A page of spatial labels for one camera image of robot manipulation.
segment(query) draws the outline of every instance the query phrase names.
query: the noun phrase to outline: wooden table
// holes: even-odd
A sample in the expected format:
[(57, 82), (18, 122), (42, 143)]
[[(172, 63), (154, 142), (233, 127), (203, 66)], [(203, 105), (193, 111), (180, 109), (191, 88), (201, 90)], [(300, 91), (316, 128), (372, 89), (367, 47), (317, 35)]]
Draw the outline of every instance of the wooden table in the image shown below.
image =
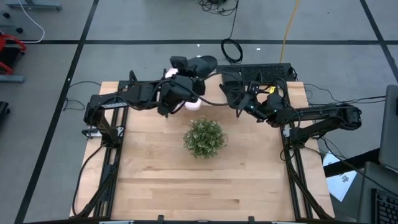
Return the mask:
[[(205, 99), (224, 103), (218, 84), (221, 75), (206, 81)], [(117, 82), (104, 82), (101, 94), (112, 93)], [(307, 107), (303, 83), (288, 83), (291, 104)], [(110, 121), (112, 111), (106, 112)], [(227, 146), (208, 160), (195, 159), (183, 148), (182, 136), (191, 120), (205, 116), (221, 123)], [(302, 122), (301, 127), (310, 125)], [(100, 145), (88, 142), (84, 160)], [(318, 150), (316, 140), (306, 145)], [(182, 109), (168, 119), (156, 110), (129, 109), (122, 159), (114, 196), (112, 219), (292, 221), (294, 212), (280, 130), (256, 123), (252, 116), (228, 106), (202, 105), (198, 111)], [(86, 166), (76, 199), (80, 211), (98, 188), (104, 159), (103, 149)], [(309, 191), (325, 211), (334, 216), (320, 156), (302, 149), (302, 161)], [(305, 210), (297, 188), (302, 217)]]

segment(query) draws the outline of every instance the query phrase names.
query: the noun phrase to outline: green plant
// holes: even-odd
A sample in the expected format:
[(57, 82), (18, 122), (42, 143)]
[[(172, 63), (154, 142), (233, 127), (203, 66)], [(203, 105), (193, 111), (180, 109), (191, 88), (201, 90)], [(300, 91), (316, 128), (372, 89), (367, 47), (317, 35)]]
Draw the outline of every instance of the green plant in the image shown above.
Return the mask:
[(225, 134), (216, 121), (202, 118), (191, 121), (190, 127), (183, 140), (184, 146), (195, 158), (211, 158), (224, 147)]

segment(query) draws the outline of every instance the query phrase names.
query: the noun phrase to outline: gray floor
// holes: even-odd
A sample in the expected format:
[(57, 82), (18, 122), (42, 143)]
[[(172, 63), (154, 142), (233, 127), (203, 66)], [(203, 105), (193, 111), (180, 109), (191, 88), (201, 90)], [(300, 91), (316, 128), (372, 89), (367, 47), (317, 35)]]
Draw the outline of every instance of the gray floor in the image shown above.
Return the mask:
[[(45, 40), (78, 40), (92, 0), (64, 0), (63, 10), (28, 11), (46, 30)], [(241, 0), (233, 38), (283, 38), (294, 7), (294, 0)], [(397, 40), (394, 0), (367, 0), (377, 25), (386, 40)], [(3, 4), (0, 10), (12, 19), (2, 23), (22, 26), (21, 39), (36, 39), (40, 30), (20, 10)], [(173, 40), (223, 39), (229, 36), (233, 17), (202, 12), (192, 0), (99, 0), (88, 40)], [(289, 39), (295, 40), (376, 40), (361, 4), (357, 0), (301, 0)], [(243, 63), (276, 63), (280, 45), (242, 45)], [(76, 45), (29, 45), (16, 67), (25, 76), (22, 85), (0, 84), (0, 100), (11, 104), (12, 113), (0, 132), (0, 217), (12, 223), (39, 155), (44, 136), (68, 73)], [(389, 50), (398, 58), (398, 46)], [(141, 80), (160, 78), (171, 55), (195, 57), (213, 55), (227, 64), (218, 44), (189, 45), (85, 45), (72, 83), (124, 80), (133, 69)], [(327, 88), (339, 100), (385, 94), (388, 84), (396, 84), (384, 53), (378, 45), (287, 45), (285, 62), (290, 62), (303, 82)], [(328, 93), (312, 90), (312, 103), (331, 102)], [(81, 84), (69, 98), (86, 103), (98, 86)], [(357, 131), (328, 134), (346, 157), (377, 148), (381, 135), (383, 103), (357, 105), (363, 111), (363, 126)], [(72, 204), (78, 171), (86, 140), (82, 111), (61, 114), (39, 183), (25, 222), (67, 218)], [(333, 200), (336, 213), (355, 217), (361, 178), (358, 177), (343, 203)]]

